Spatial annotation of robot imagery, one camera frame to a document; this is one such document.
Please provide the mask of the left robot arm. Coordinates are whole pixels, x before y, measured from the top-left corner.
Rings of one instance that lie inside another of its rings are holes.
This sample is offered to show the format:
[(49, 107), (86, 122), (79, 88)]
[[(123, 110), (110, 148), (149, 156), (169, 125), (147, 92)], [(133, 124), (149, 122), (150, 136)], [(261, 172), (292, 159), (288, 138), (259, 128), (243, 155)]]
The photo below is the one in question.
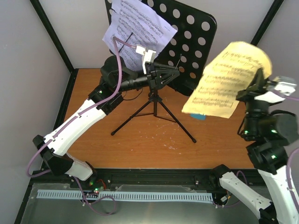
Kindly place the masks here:
[(70, 175), (80, 179), (87, 188), (96, 185), (97, 176), (92, 165), (68, 153), (72, 144), (91, 126), (110, 114), (124, 99), (124, 91), (149, 87), (150, 99), (180, 74), (178, 68), (146, 62), (145, 70), (132, 71), (121, 57), (109, 57), (100, 69), (99, 85), (88, 95), (80, 108), (57, 129), (46, 136), (33, 138), (48, 171), (54, 175)]

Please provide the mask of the black music stand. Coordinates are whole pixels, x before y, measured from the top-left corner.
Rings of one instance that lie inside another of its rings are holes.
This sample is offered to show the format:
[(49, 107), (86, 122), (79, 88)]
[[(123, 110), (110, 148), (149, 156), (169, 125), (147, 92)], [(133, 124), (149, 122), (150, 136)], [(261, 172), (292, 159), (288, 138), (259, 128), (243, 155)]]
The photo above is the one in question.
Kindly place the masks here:
[(179, 60), (180, 76), (168, 86), (190, 96), (202, 77), (217, 29), (216, 19), (176, 0), (144, 0), (143, 3), (177, 30), (157, 61), (165, 64)]

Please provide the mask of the yellow sheet music page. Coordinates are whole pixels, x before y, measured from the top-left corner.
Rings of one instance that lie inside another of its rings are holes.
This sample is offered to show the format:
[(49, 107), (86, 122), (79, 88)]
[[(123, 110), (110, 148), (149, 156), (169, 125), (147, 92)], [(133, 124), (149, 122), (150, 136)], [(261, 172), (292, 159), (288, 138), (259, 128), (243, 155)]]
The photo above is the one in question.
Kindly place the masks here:
[(238, 91), (246, 89), (258, 69), (264, 78), (272, 74), (272, 62), (260, 48), (247, 42), (231, 42), (203, 71), (202, 78), (182, 112), (230, 118), (238, 106)]

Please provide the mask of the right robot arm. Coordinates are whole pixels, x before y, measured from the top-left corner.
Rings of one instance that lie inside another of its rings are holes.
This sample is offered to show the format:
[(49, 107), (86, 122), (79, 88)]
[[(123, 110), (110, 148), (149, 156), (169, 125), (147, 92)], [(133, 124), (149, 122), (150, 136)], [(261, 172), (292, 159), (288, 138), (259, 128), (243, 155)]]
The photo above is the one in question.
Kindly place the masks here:
[(290, 99), (296, 82), (292, 78), (269, 80), (258, 69), (253, 80), (237, 93), (236, 100), (246, 106), (238, 135), (249, 142), (248, 157), (268, 189), (267, 199), (255, 192), (225, 165), (211, 170), (214, 189), (232, 193), (257, 217), (261, 224), (296, 224), (299, 221), (299, 195), (291, 178), (292, 158), (285, 147), (296, 142), (299, 129), (296, 114), (270, 111), (272, 105)]

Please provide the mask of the blue metronome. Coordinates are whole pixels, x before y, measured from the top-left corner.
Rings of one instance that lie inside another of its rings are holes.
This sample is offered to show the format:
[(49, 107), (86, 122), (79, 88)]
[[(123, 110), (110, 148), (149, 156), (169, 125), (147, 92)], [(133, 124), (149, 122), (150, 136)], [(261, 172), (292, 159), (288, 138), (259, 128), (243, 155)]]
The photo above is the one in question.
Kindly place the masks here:
[(190, 114), (190, 116), (194, 119), (198, 119), (198, 120), (205, 120), (206, 116), (203, 114)]

